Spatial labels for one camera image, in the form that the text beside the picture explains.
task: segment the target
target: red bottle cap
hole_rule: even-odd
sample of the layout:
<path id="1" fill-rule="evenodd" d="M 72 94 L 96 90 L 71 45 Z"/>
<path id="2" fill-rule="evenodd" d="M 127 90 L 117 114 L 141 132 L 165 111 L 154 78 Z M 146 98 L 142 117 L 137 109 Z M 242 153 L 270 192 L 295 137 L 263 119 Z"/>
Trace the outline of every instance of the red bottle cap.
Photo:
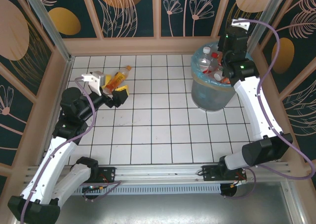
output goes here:
<path id="1" fill-rule="evenodd" d="M 213 58 L 217 58 L 217 57 L 218 57 L 218 54 L 217 54 L 216 52 L 213 52 L 213 53 L 211 54 L 211 56 L 212 56 Z"/>

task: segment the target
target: cable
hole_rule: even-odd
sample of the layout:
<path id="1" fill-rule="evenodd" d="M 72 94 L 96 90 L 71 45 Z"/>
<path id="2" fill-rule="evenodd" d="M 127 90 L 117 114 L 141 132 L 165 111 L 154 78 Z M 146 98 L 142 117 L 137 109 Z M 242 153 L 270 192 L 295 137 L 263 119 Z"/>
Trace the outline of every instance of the cable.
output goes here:
<path id="1" fill-rule="evenodd" d="M 265 80 L 265 78 L 267 77 L 267 75 L 270 73 L 272 67 L 274 66 L 274 64 L 275 64 L 275 62 L 276 62 L 276 60 L 277 60 L 277 56 L 278 56 L 279 51 L 280 51 L 280 38 L 279 38 L 279 36 L 278 36 L 276 30 L 275 30 L 271 25 L 269 25 L 269 24 L 267 24 L 267 23 L 265 23 L 265 22 L 262 22 L 262 21 L 259 21 L 259 20 L 237 20 L 237 21 L 235 21 L 235 23 L 244 23 L 244 22 L 257 23 L 257 24 L 264 25 L 264 26 L 266 26 L 267 28 L 269 28 L 269 29 L 274 33 L 274 35 L 275 35 L 275 37 L 276 37 L 276 42 L 277 42 L 276 54 L 275 54 L 275 56 L 274 56 L 274 58 L 273 58 L 273 60 L 272 60 L 272 62 L 271 62 L 271 64 L 270 64 L 268 70 L 266 71 L 266 73 L 263 75 L 263 77 L 262 77 L 262 78 L 260 79 L 260 81 L 259 81 L 258 88 L 257 88 L 257 98 L 258 98 L 258 101 L 259 101 L 260 108 L 261 108 L 261 110 L 262 110 L 262 112 L 263 112 L 263 114 L 264 114 L 264 116 L 265 116 L 265 118 L 266 118 L 266 120 L 267 120 L 267 122 L 268 122 L 270 128 L 272 129 L 272 131 L 273 131 L 282 141 L 284 141 L 285 144 L 287 144 L 288 146 L 290 146 L 291 148 L 293 148 L 298 154 L 300 154 L 300 155 L 309 163 L 309 165 L 311 166 L 311 173 L 310 173 L 309 175 L 307 175 L 307 176 L 304 176 L 304 177 L 294 177 L 294 176 L 285 175 L 285 174 L 283 174 L 283 173 L 281 173 L 281 172 L 279 172 L 279 171 L 276 171 L 276 170 L 274 170 L 274 169 L 272 169 L 272 168 L 270 168 L 270 167 L 267 167 L 266 165 L 258 165 L 258 166 L 260 166 L 260 167 L 262 167 L 262 168 L 265 168 L 265 169 L 267 169 L 267 170 L 269 170 L 269 171 L 271 171 L 271 172 L 274 172 L 274 173 L 276 173 L 276 174 L 278 174 L 278 175 L 280 175 L 280 176 L 283 176 L 283 177 L 285 177 L 285 178 L 288 178 L 288 179 L 295 179 L 295 180 L 310 179 L 310 178 L 313 177 L 314 174 L 315 174 L 315 167 L 314 167 L 312 161 L 311 161 L 303 152 L 301 152 L 301 151 L 300 151 L 298 148 L 296 148 L 293 144 L 291 144 L 290 142 L 288 142 L 284 137 L 282 137 L 282 136 L 274 129 L 274 127 L 273 127 L 273 125 L 272 125 L 272 123 L 271 123 L 271 121 L 270 121 L 270 119 L 269 119 L 269 117 L 268 117 L 268 115 L 267 115 L 267 112 L 266 112 L 266 110 L 265 110 L 265 108 L 264 108 L 264 106 L 263 106 L 263 103 L 262 103 L 262 100 L 261 100 L 261 96 L 260 96 L 260 89 L 261 89 L 262 83 L 263 83 L 263 81 Z"/>
<path id="2" fill-rule="evenodd" d="M 62 148 L 64 145 L 66 145 L 67 143 L 71 142 L 71 141 L 74 141 L 74 140 L 77 140 L 78 138 L 80 137 L 83 137 L 84 135 L 86 135 L 88 132 L 90 132 L 90 130 L 93 128 L 94 124 L 95 124 L 95 120 L 96 120 L 96 113 L 95 113 L 95 108 L 94 108 L 94 105 L 93 105 L 93 102 L 88 94 L 88 92 L 82 87 L 82 85 L 79 84 L 79 80 L 81 80 L 82 77 L 78 77 L 75 79 L 75 82 L 77 84 L 77 86 L 79 87 L 79 89 L 81 90 L 81 92 L 83 92 L 83 94 L 86 96 L 86 98 L 88 99 L 88 102 L 89 102 L 89 105 L 92 109 L 92 123 L 90 125 L 90 127 L 85 131 L 83 132 L 82 134 L 76 136 L 76 137 L 73 137 L 65 142 L 63 142 L 62 144 L 60 144 L 58 147 L 56 147 L 56 149 L 51 153 L 50 157 L 46 160 L 45 164 L 43 165 L 43 168 L 41 169 L 41 171 L 39 172 L 39 175 L 38 177 L 36 178 L 34 184 L 33 184 L 33 188 L 31 189 L 30 191 L 30 195 L 29 197 L 27 198 L 24 206 L 23 206 L 23 209 L 22 209 L 22 213 L 21 213 L 21 221 L 20 221 L 20 224 L 24 224 L 24 216 L 25 216 L 25 212 L 26 212 L 26 209 L 27 209 L 27 206 L 33 196 L 34 193 L 36 193 L 36 187 L 37 187 L 37 184 L 39 183 L 40 181 L 40 178 L 42 177 L 46 167 L 48 166 L 48 163 L 50 162 L 50 160 L 52 159 L 52 157 L 58 152 L 58 150 L 60 148 Z"/>
<path id="3" fill-rule="evenodd" d="M 122 182 L 121 181 L 115 181 L 115 182 L 112 182 L 112 183 L 101 183 L 102 186 L 109 186 L 109 185 L 112 185 L 112 184 L 116 184 L 114 187 L 110 188 L 106 193 L 102 194 L 102 195 L 98 195 L 98 197 L 94 198 L 94 199 L 88 199 L 86 197 L 86 194 L 91 191 L 89 189 L 87 189 L 84 193 L 83 193 L 83 197 L 85 199 L 86 202 L 90 202 L 90 203 L 93 203 L 97 200 L 100 200 L 102 198 L 105 198 L 105 196 L 107 196 L 109 193 L 112 192 L 112 190 L 114 190 L 115 188 L 117 188 Z M 86 186 L 86 185 L 89 185 L 89 186 L 92 186 L 92 185 L 98 185 L 100 183 L 83 183 L 82 185 L 80 186 Z"/>
<path id="4" fill-rule="evenodd" d="M 252 192 L 255 190 L 256 184 L 257 184 L 257 178 L 256 178 L 256 174 L 253 172 L 252 169 L 250 168 L 245 168 L 246 170 L 250 170 L 250 172 L 252 172 L 253 174 L 253 187 L 252 190 L 250 192 L 248 192 L 247 194 L 243 195 L 243 196 L 239 196 L 239 197 L 229 197 L 229 196 L 224 196 L 224 198 L 229 198 L 229 199 L 242 199 L 242 198 L 246 198 L 248 197 L 250 194 L 252 194 Z"/>

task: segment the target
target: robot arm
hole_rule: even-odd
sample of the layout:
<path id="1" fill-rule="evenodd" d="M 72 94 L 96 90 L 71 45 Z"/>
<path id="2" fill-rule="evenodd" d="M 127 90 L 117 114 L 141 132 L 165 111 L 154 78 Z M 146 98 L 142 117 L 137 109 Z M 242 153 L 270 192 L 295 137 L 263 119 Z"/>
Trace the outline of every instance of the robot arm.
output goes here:
<path id="1" fill-rule="evenodd" d="M 101 86 L 106 85 L 106 75 L 101 72 L 83 74 L 82 77 L 84 81 L 89 82 L 92 90 L 89 97 L 95 110 L 103 104 L 110 108 L 119 107 L 128 97 L 126 88 L 114 91 L 112 98 L 104 94 Z M 61 115 L 55 126 L 47 154 L 32 181 L 21 195 L 12 196 L 8 203 L 11 212 L 20 220 L 23 207 L 29 200 L 24 216 L 25 223 L 54 224 L 58 219 L 61 207 L 71 194 L 86 180 L 94 180 L 98 176 L 98 162 L 91 158 L 81 157 L 71 171 L 56 185 L 69 156 L 81 138 L 65 144 L 54 155 L 52 153 L 62 143 L 84 133 L 88 127 L 85 121 L 92 115 L 87 98 L 81 94 L 78 88 L 66 89 L 62 94 L 60 105 L 62 107 Z M 38 177 L 40 180 L 35 191 L 32 191 Z"/>
<path id="2" fill-rule="evenodd" d="M 271 130 L 259 105 L 257 98 L 259 73 L 254 62 L 246 58 L 249 23 L 237 24 L 234 21 L 232 26 L 226 29 L 225 35 L 220 38 L 218 50 L 223 52 L 223 73 L 230 79 L 231 85 L 245 106 L 255 141 L 244 145 L 241 152 L 220 159 L 219 166 L 223 176 L 238 168 L 280 159 L 288 149 L 288 145 Z M 292 142 L 291 134 L 283 134 L 281 127 L 275 121 L 262 90 L 260 97 L 274 129 Z"/>

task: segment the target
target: orange juice bottle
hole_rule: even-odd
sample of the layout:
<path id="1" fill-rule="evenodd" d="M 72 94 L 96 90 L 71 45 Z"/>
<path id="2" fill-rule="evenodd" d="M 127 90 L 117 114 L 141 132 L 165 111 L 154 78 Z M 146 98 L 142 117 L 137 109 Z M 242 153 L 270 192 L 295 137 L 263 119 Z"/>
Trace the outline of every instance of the orange juice bottle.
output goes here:
<path id="1" fill-rule="evenodd" d="M 114 76 L 114 78 L 105 86 L 109 92 L 115 90 L 128 76 L 131 66 L 126 66 L 120 69 Z"/>

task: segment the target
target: white tile floor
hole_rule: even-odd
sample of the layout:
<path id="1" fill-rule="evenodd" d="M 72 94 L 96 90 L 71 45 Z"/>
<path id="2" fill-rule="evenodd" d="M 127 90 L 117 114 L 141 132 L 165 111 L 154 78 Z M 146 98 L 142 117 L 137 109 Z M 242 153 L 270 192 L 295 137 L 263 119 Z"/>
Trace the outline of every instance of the white tile floor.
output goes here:
<path id="1" fill-rule="evenodd" d="M 238 96 L 217 112 L 197 108 L 190 64 L 191 55 L 76 57 L 68 87 L 76 86 L 74 79 L 82 73 L 113 75 L 126 65 L 132 70 L 123 83 L 130 92 L 125 104 L 101 106 L 95 127 L 81 139 L 69 164 L 81 156 L 100 165 L 217 162 L 240 151 L 252 137 Z M 85 88 L 90 92 L 87 83 Z"/>

